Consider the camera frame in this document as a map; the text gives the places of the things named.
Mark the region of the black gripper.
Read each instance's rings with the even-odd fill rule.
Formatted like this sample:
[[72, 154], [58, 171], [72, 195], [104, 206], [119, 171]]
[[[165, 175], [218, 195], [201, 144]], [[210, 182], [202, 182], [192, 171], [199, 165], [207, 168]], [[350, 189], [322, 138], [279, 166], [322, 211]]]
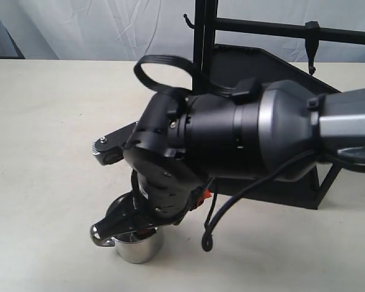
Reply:
[[[144, 148], [126, 150], [126, 161], [137, 172], [139, 191], [145, 197], [143, 216], [153, 226], [180, 222], [196, 208], [199, 195], [213, 180], [185, 161], [185, 154], [183, 148], [167, 148], [159, 153]], [[92, 226], [92, 234], [106, 240], [137, 232], [136, 215], [134, 210], [114, 209]]]

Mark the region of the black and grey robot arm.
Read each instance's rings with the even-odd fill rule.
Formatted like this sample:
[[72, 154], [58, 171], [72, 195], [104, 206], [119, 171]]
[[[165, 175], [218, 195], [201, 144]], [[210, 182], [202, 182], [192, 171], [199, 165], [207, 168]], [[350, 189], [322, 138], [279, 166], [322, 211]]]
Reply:
[[240, 82], [230, 99], [205, 94], [181, 105], [155, 94], [118, 154], [132, 190], [95, 223], [92, 236], [178, 224], [210, 179], [295, 181], [318, 161], [365, 172], [365, 88], [316, 96], [289, 80]]

